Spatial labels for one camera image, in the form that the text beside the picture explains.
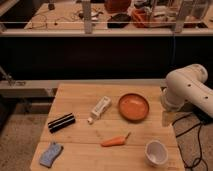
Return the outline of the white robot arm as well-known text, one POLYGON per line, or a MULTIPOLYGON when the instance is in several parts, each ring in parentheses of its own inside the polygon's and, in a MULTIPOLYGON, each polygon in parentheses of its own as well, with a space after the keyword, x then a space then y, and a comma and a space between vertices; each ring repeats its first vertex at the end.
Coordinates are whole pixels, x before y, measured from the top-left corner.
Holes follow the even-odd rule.
POLYGON ((205 85, 208 72, 201 64, 191 64, 169 72, 161 104, 166 111, 180 110, 189 101, 213 118, 213 89, 205 85))

